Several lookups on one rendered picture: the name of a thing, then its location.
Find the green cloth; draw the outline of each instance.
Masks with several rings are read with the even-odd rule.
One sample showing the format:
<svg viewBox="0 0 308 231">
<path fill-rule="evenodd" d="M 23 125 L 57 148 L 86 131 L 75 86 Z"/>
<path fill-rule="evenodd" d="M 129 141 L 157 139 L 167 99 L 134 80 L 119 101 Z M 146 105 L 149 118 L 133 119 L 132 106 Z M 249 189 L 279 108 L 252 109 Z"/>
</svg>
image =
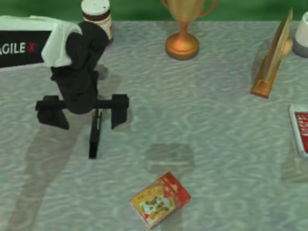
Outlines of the green cloth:
<svg viewBox="0 0 308 231">
<path fill-rule="evenodd" d="M 294 10 L 300 20 L 308 0 L 218 0 L 217 7 L 201 20 L 211 21 L 279 21 Z M 110 0 L 114 21 L 172 20 L 160 0 Z M 205 8 L 213 0 L 207 0 Z M 40 15 L 78 21 L 82 19 L 81 0 L 0 0 L 0 14 L 14 16 Z"/>
</svg>

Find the black object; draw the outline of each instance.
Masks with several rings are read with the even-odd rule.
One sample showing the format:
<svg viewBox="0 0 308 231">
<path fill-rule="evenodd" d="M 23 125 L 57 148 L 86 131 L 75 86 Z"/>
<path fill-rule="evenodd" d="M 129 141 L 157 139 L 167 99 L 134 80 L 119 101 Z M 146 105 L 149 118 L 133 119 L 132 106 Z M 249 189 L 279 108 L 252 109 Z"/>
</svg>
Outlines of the black object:
<svg viewBox="0 0 308 231">
<path fill-rule="evenodd" d="M 79 26 L 82 35 L 72 33 L 66 42 L 71 65 L 51 68 L 51 79 L 57 83 L 63 100 L 58 96 L 44 96 L 42 101 L 37 101 L 35 110 L 40 123 L 62 129 L 69 129 L 63 109 L 78 115 L 94 110 L 89 158 L 96 159 L 102 123 L 100 109 L 111 109 L 111 128 L 114 129 L 127 120 L 129 98 L 123 94 L 113 95 L 111 100 L 97 99 L 99 73 L 94 68 L 108 45 L 108 36 L 96 24 L 82 22 Z"/>
</svg>

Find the table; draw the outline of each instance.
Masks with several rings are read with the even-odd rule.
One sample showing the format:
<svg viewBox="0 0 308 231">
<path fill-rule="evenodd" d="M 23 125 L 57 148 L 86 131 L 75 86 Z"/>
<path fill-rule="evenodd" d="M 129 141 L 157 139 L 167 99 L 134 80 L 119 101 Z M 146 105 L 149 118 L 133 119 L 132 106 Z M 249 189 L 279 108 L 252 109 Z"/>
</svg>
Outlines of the table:
<svg viewBox="0 0 308 231">
<path fill-rule="evenodd" d="M 48 69 L 0 73 L 0 231 L 146 230 L 128 200 L 164 171 L 149 156 L 170 153 L 193 160 L 173 168 L 192 200 L 157 230 L 307 230 L 308 162 L 287 107 L 308 101 L 308 61 L 290 54 L 269 99 L 249 94 L 278 22 L 193 23 L 201 49 L 185 62 L 164 52 L 177 23 L 115 25 L 99 89 L 129 95 L 131 123 L 111 131 L 106 113 L 95 161 L 89 114 L 66 113 L 69 131 L 37 122 L 35 101 L 58 94 Z"/>
</svg>

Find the trophy handle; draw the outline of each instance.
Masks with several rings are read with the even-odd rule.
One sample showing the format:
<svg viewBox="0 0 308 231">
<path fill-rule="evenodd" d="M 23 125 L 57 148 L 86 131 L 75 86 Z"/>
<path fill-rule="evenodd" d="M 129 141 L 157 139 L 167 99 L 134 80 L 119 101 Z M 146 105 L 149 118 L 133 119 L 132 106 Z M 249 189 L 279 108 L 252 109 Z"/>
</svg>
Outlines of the trophy handle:
<svg viewBox="0 0 308 231">
<path fill-rule="evenodd" d="M 162 2 L 162 4 L 164 5 L 164 7 L 169 10 L 169 6 L 166 0 L 160 0 Z"/>
<path fill-rule="evenodd" d="M 214 7 L 216 6 L 216 4 L 218 3 L 218 0 L 214 0 L 214 2 L 212 3 L 212 5 L 210 6 L 210 8 L 208 8 L 206 11 L 204 11 L 204 12 L 202 12 L 200 15 L 199 15 L 199 18 L 200 17 L 203 17 L 203 16 L 206 16 L 208 13 L 210 13 L 213 9 L 214 9 Z"/>
</svg>

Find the wooden base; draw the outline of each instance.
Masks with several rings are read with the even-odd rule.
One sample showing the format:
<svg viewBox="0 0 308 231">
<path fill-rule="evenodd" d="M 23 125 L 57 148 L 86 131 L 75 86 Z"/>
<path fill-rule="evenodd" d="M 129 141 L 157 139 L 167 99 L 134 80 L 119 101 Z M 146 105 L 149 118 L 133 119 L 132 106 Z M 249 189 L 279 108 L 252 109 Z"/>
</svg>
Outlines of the wooden base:
<svg viewBox="0 0 308 231">
<path fill-rule="evenodd" d="M 255 79 L 254 85 L 250 90 L 250 93 L 262 98 L 267 99 L 270 95 L 271 89 L 273 87 L 273 83 L 275 81 L 281 60 L 278 61 L 276 66 L 274 67 L 271 75 L 268 79 L 264 79 L 264 66 L 265 66 L 266 57 L 264 57 L 262 65 L 259 69 L 258 75 Z"/>
</svg>

